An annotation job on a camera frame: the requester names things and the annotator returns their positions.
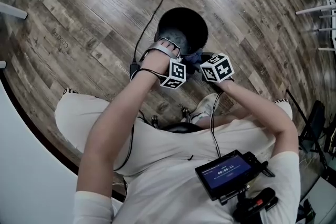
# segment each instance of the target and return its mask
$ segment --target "wooden floor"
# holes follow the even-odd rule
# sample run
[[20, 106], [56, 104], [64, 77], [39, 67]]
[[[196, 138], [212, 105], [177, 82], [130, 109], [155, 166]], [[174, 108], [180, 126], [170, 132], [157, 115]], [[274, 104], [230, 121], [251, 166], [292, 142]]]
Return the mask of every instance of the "wooden floor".
[[[1, 0], [26, 10], [26, 20], [0, 18], [0, 60], [19, 102], [45, 136], [74, 163], [79, 153], [58, 132], [54, 111], [65, 87], [112, 100], [129, 81], [134, 45], [160, 0]], [[336, 75], [329, 33], [312, 31], [329, 24], [320, 12], [296, 10], [323, 0], [165, 0], [146, 30], [137, 57], [151, 44], [160, 17], [173, 7], [199, 12], [209, 28], [206, 51], [229, 55], [235, 80], [269, 99], [285, 98], [289, 88], [308, 112], [316, 99], [336, 108]], [[211, 93], [192, 77], [177, 91], [153, 90], [143, 105], [147, 118], [160, 124], [181, 119], [181, 106], [191, 110]], [[219, 112], [235, 102], [223, 98]], [[298, 129], [303, 122], [294, 109]]]

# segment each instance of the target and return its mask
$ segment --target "blue screen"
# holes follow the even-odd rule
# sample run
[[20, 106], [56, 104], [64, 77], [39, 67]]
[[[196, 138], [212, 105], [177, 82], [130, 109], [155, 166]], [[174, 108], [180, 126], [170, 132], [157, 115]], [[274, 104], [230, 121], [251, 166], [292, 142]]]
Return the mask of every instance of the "blue screen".
[[249, 170], [249, 166], [240, 156], [236, 155], [222, 163], [202, 172], [210, 188], [216, 188]]

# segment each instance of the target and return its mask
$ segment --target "white t-shirt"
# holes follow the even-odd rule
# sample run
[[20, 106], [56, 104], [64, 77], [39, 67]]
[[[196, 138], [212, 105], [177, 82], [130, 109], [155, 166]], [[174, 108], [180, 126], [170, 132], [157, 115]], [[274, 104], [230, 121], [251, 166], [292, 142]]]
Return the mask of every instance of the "white t-shirt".
[[[208, 161], [167, 159], [158, 162], [132, 181], [127, 198], [114, 216], [111, 199], [87, 191], [75, 195], [75, 224], [133, 223], [236, 223], [232, 214], [237, 198], [221, 206], [211, 201], [195, 174]], [[261, 212], [266, 223], [295, 223], [300, 200], [299, 156], [282, 152], [270, 159], [268, 168], [275, 178], [260, 174], [248, 196], [264, 188], [275, 190], [278, 203]]]

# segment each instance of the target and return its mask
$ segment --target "shoe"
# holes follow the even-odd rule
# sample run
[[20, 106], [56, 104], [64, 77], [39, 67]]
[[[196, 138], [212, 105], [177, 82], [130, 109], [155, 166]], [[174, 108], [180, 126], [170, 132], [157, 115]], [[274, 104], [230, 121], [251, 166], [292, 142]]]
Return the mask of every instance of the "shoe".
[[201, 100], [201, 102], [199, 102], [195, 111], [190, 114], [191, 123], [196, 124], [196, 122], [198, 122], [201, 118], [211, 116], [217, 96], [217, 93], [212, 93], [207, 95]]

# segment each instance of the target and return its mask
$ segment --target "white wall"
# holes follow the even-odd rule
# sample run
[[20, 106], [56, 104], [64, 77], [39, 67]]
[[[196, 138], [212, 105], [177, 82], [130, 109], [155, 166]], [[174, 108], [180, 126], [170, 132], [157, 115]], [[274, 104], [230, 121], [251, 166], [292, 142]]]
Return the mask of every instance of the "white wall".
[[76, 181], [34, 137], [0, 82], [0, 223], [72, 223]]

